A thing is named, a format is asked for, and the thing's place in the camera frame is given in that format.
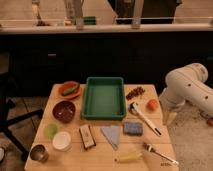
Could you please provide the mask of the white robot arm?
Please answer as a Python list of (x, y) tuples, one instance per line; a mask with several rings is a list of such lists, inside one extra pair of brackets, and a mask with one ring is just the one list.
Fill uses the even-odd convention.
[(159, 96), (163, 124), (170, 125), (186, 101), (213, 117), (213, 88), (205, 85), (208, 71), (200, 63), (192, 63), (170, 71), (166, 87)]

